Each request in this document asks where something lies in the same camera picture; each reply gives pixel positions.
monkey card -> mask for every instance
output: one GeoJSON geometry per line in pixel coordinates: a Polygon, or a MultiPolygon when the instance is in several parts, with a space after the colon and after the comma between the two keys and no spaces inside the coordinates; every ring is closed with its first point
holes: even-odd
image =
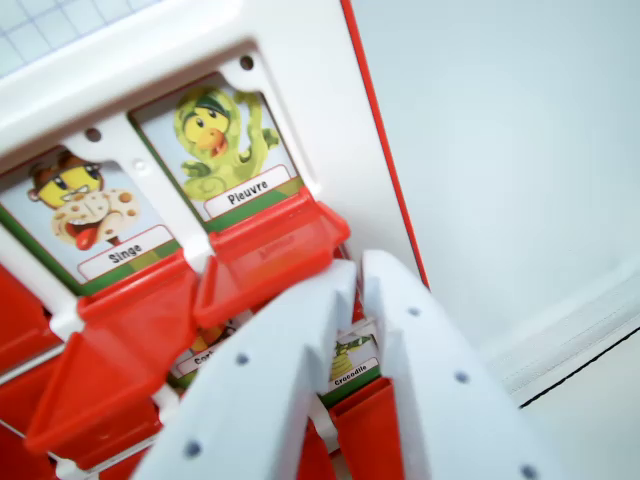
{"type": "Polygon", "coordinates": [[[88,162],[63,147],[0,175],[0,222],[80,296],[179,248],[115,162],[88,162]]]}
{"type": "Polygon", "coordinates": [[[207,231],[297,193],[302,181],[264,97],[210,75],[130,113],[207,231]]]}

white surface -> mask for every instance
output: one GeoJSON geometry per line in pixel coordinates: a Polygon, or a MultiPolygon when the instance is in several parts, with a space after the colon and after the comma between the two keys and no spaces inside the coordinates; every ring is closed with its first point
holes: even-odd
{"type": "MultiPolygon", "coordinates": [[[[0,170],[214,70],[238,89],[262,91],[301,177],[351,226],[348,247],[356,260],[365,248],[382,248],[417,271],[337,2],[227,0],[198,8],[187,0],[162,2],[5,77],[0,170]],[[247,52],[254,55],[250,72],[237,61],[247,52]]],[[[134,155],[149,154],[122,128],[103,137],[107,145],[96,157],[110,152],[134,174],[134,155]]],[[[143,170],[133,179],[147,194],[161,179],[155,166],[143,170]]],[[[166,214],[183,222],[193,217],[174,210],[166,214]]],[[[165,223],[195,243],[178,239],[197,264],[204,237],[165,223]]]]}
{"type": "Polygon", "coordinates": [[[134,478],[204,478],[212,465],[219,478],[294,478],[311,398],[326,392],[337,330],[351,323],[355,282],[355,264],[334,260],[221,344],[134,478]],[[198,453],[188,456],[193,442],[198,453]]]}
{"type": "Polygon", "coordinates": [[[640,327],[640,267],[629,262],[532,319],[509,349],[494,353],[495,375],[517,403],[562,380],[640,327]],[[557,319],[543,330],[548,319],[557,319]]]}
{"type": "Polygon", "coordinates": [[[0,77],[162,0],[2,0],[0,77]]]}
{"type": "Polygon", "coordinates": [[[523,409],[574,478],[636,480],[640,334],[523,409]]]}
{"type": "Polygon", "coordinates": [[[422,282],[386,252],[362,260],[407,479],[566,478],[422,282]],[[535,477],[527,477],[532,469],[535,477]]]}
{"type": "Polygon", "coordinates": [[[353,3],[434,295],[486,358],[557,354],[558,304],[640,252],[640,4],[353,3]]]}

cartoon crocodile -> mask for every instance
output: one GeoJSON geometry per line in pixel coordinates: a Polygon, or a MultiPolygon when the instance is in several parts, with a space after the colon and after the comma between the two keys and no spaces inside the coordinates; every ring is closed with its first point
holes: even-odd
{"type": "Polygon", "coordinates": [[[280,143],[274,129],[262,128],[262,107],[256,94],[236,92],[234,100],[218,88],[201,86],[178,103],[173,124],[176,137],[198,159],[181,165],[190,177],[182,188],[192,200],[208,200],[254,177],[269,149],[280,143]],[[244,152],[238,152],[242,117],[236,103],[249,107],[251,145],[244,152]]]}
{"type": "Polygon", "coordinates": [[[367,335],[364,337],[358,337],[349,343],[340,343],[336,341],[336,356],[333,357],[333,361],[331,362],[330,379],[335,380],[336,378],[341,377],[348,371],[352,370],[353,364],[351,363],[351,359],[349,358],[349,352],[356,351],[371,339],[371,335],[367,335]]]}
{"type": "Polygon", "coordinates": [[[68,150],[45,168],[36,165],[30,176],[29,198],[54,211],[53,234],[79,250],[100,241],[120,244],[118,235],[135,224],[140,205],[133,193],[121,188],[105,189],[100,165],[76,157],[68,150]]]}

white plastic frame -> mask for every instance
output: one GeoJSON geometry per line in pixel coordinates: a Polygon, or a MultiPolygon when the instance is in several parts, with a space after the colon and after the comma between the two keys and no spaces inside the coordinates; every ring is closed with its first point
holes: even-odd
{"type": "MultiPolygon", "coordinates": [[[[194,8],[168,0],[1,79],[0,172],[60,144],[116,161],[200,272],[213,254],[205,231],[173,187],[164,188],[168,180],[125,115],[214,71],[264,94],[302,179],[351,226],[354,259],[384,248],[417,271],[338,2],[221,0],[194,8]],[[238,63],[247,53],[250,72],[238,63]],[[82,135],[93,126],[103,135],[96,144],[82,135]]],[[[63,340],[81,331],[75,296],[3,228],[0,241],[0,262],[52,313],[52,331],[63,340]]],[[[174,408],[164,394],[155,397],[174,408]]]]}

hole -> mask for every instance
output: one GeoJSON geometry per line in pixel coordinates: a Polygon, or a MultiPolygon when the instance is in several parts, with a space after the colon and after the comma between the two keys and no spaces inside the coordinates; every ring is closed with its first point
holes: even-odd
{"type": "Polygon", "coordinates": [[[102,134],[97,128],[86,129],[84,132],[84,136],[87,137],[87,140],[89,140],[90,142],[99,142],[102,138],[102,134]]]}
{"type": "Polygon", "coordinates": [[[531,465],[523,465],[520,473],[522,473],[522,476],[527,480],[536,480],[538,478],[538,472],[531,465]]]}
{"type": "Polygon", "coordinates": [[[190,440],[184,447],[184,456],[187,458],[194,458],[200,455],[202,447],[195,440],[190,440]]]}
{"type": "Polygon", "coordinates": [[[460,383],[469,383],[469,375],[466,372],[456,372],[455,379],[460,383]]]}
{"type": "Polygon", "coordinates": [[[249,363],[249,357],[247,357],[244,353],[239,353],[236,357],[236,363],[238,365],[246,365],[249,363]]]}
{"type": "Polygon", "coordinates": [[[253,58],[249,55],[244,55],[240,58],[240,66],[245,70],[251,70],[253,68],[253,58]]]}

